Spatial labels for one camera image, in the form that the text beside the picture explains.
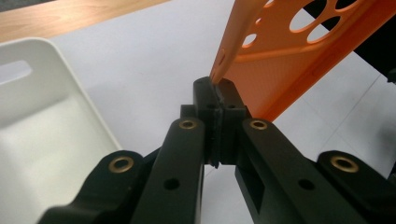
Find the white plastic bin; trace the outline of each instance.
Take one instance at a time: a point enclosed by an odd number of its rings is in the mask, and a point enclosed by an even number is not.
[[[0,223],[36,223],[70,203],[105,155],[120,149],[48,40],[0,45]]]

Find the white surface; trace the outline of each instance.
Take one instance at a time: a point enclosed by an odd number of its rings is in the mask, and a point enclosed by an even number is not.
[[[192,82],[208,76],[232,4],[174,0],[51,40],[123,148],[147,155],[192,103]],[[386,175],[396,159],[396,87],[378,76],[351,55],[276,124],[312,160],[339,149]],[[207,168],[202,223],[252,223],[233,169]]]
[[[0,65],[0,223],[32,223],[120,147],[48,41],[2,44]]]

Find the orange perforated panel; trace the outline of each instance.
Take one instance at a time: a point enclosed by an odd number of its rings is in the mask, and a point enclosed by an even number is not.
[[[223,77],[233,81],[254,117],[275,119],[396,14],[395,0],[327,0],[315,20],[290,28],[311,2],[234,3],[211,78],[214,84]],[[314,36],[324,22],[335,25],[326,35]]]

